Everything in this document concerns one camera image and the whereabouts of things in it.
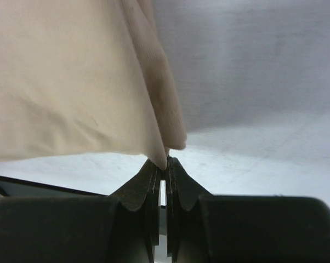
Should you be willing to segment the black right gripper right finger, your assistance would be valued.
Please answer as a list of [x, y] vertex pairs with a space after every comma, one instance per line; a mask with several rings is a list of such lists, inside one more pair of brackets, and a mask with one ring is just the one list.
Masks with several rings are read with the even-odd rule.
[[213, 195], [171, 157], [166, 201], [173, 262], [330, 262], [330, 209], [317, 198]]

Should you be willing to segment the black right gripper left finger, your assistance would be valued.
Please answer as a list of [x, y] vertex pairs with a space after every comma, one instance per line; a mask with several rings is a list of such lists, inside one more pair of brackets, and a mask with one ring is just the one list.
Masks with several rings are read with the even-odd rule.
[[0, 194], [0, 262], [154, 262], [161, 177], [146, 161], [108, 196]]

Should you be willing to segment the beige t-shirt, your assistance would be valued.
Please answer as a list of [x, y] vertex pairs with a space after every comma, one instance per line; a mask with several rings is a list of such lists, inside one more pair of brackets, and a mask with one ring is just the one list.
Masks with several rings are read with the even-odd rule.
[[151, 1], [0, 1], [0, 161], [185, 146]]

